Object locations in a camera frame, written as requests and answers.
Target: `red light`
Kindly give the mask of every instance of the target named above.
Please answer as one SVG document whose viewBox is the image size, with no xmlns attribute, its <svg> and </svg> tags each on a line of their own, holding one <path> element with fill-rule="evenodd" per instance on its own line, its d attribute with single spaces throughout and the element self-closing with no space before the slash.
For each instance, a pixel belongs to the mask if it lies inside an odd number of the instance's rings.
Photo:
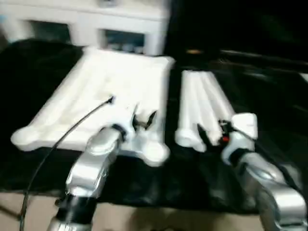
<svg viewBox="0 0 308 231">
<path fill-rule="evenodd" d="M 222 141 L 224 141 L 224 142 L 228 142 L 230 139 L 229 139 L 229 137 L 227 137 L 227 136 L 224 136 L 224 137 L 222 137 Z"/>
</svg>

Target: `white foam tray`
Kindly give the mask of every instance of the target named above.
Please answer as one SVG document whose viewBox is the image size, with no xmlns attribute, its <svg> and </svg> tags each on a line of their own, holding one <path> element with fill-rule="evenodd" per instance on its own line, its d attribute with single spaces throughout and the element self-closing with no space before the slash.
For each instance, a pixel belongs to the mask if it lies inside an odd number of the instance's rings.
<svg viewBox="0 0 308 231">
<path fill-rule="evenodd" d="M 115 96 L 115 103 L 128 113 L 138 104 L 137 116 L 144 121 L 155 110 L 164 113 L 164 86 L 172 62 L 166 57 L 85 48 L 82 58 L 35 118 L 17 130 L 11 141 L 23 151 L 52 147 L 78 120 L 110 96 Z M 108 124 L 110 116 L 108 107 L 99 109 L 59 148 L 83 151 L 88 139 Z"/>
</svg>

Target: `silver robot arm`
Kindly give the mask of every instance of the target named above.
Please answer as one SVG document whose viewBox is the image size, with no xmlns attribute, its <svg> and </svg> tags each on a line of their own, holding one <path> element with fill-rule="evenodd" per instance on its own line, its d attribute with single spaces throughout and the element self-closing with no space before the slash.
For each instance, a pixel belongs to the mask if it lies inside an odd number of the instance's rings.
<svg viewBox="0 0 308 231">
<path fill-rule="evenodd" d="M 58 213 L 48 231 L 91 231 L 97 199 L 124 138 L 122 128 L 112 126 L 89 139 L 86 150 L 69 173 L 66 196 L 58 203 Z"/>
<path fill-rule="evenodd" d="M 238 131 L 231 131 L 230 141 L 222 151 L 223 161 L 234 167 L 240 185 L 259 210 L 265 231 L 306 231 L 307 208 L 303 196 L 286 183 L 275 165 L 254 152 L 251 139 L 239 132 L 255 134 L 257 123 L 253 117 L 254 114 L 233 116 L 231 126 Z"/>
</svg>

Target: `black cable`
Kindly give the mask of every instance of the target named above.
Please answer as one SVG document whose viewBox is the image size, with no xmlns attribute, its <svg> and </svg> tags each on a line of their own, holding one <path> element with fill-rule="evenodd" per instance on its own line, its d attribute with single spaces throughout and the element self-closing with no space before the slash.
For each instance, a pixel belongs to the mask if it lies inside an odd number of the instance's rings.
<svg viewBox="0 0 308 231">
<path fill-rule="evenodd" d="M 22 209 L 20 212 L 20 224 L 19 224 L 19 231 L 24 231 L 25 228 L 25 217 L 26 217 L 26 212 L 27 212 L 27 204 L 28 204 L 28 199 L 29 199 L 29 194 L 30 194 L 30 190 L 32 187 L 32 184 L 36 178 L 36 176 L 38 175 L 39 170 L 42 168 L 42 166 L 44 165 L 45 161 L 47 160 L 47 158 L 52 154 L 52 152 L 59 146 L 59 144 L 75 129 L 77 128 L 84 120 L 86 120 L 90 115 L 92 115 L 94 112 L 96 112 L 98 109 L 100 109 L 101 107 L 105 106 L 107 103 L 111 103 L 113 101 L 113 97 L 111 97 L 109 100 L 101 103 L 100 105 L 98 105 L 96 108 L 94 108 L 92 111 L 90 111 L 88 114 L 86 114 L 84 117 L 82 117 L 77 123 L 75 123 L 54 145 L 53 147 L 50 149 L 49 152 L 47 152 L 47 154 L 44 156 L 44 158 L 42 159 L 42 161 L 40 162 L 40 164 L 38 165 L 38 167 L 36 168 L 34 174 L 32 175 L 32 178 L 28 184 L 27 190 L 25 192 L 25 196 L 24 196 L 24 200 L 23 200 L 23 205 L 22 205 Z"/>
<path fill-rule="evenodd" d="M 232 129 L 233 129 L 234 131 L 237 131 L 237 132 L 241 133 L 241 134 L 242 134 L 243 136 L 245 136 L 247 139 L 253 141 L 253 142 L 255 143 L 255 145 L 256 145 L 264 154 L 267 155 L 267 158 L 278 168 L 278 170 L 279 170 L 280 172 L 282 172 L 283 177 L 284 177 L 285 181 L 287 182 L 287 184 L 288 184 L 291 188 L 293 188 L 294 190 L 296 190 L 298 193 L 300 193 L 301 195 L 303 195 L 303 194 L 302 194 L 302 190 L 301 190 L 301 189 L 299 188 L 299 186 L 296 184 L 296 182 L 294 181 L 293 177 L 289 174 L 289 172 L 288 172 L 285 168 L 281 167 L 280 164 L 277 163 L 277 161 L 275 161 L 274 158 L 271 157 L 270 152 L 269 152 L 268 150 L 266 150 L 266 149 L 263 147 L 263 145 L 262 145 L 259 141 L 253 139 L 253 138 L 250 137 L 248 134 L 246 134 L 245 132 L 243 132 L 243 131 L 241 131 L 241 130 L 239 130 L 239 129 L 237 129 L 237 128 L 232 127 Z"/>
</svg>

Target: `white cylinder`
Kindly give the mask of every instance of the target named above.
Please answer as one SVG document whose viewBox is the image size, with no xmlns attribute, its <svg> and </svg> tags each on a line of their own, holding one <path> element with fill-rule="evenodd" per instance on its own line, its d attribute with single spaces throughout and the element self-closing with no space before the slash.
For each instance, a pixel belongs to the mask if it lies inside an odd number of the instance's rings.
<svg viewBox="0 0 308 231">
<path fill-rule="evenodd" d="M 203 87 L 219 119 L 230 121 L 235 114 L 228 98 L 211 72 L 202 72 Z"/>
<path fill-rule="evenodd" d="M 194 74 L 194 93 L 197 95 L 197 100 L 194 101 L 197 109 L 194 112 L 196 116 L 196 123 L 199 123 L 207 132 L 212 144 L 217 145 L 222 135 L 221 128 L 218 124 L 218 117 L 212 107 L 212 102 L 202 86 L 203 72 L 196 72 Z"/>
<path fill-rule="evenodd" d="M 196 91 L 196 85 L 197 85 L 197 77 L 198 72 L 190 72 L 189 74 L 189 111 L 190 111 L 190 120 L 191 120 L 191 130 L 193 132 L 193 149 L 195 149 L 198 152 L 205 152 L 206 151 L 206 145 L 203 143 L 201 137 L 199 136 L 198 127 L 197 124 L 202 121 L 202 114 L 199 107 L 199 101 L 200 98 Z"/>
<path fill-rule="evenodd" d="M 180 115 L 178 129 L 175 133 L 175 142 L 182 147 L 192 146 L 192 123 L 189 113 L 189 72 L 182 73 L 182 87 L 180 96 Z"/>
</svg>

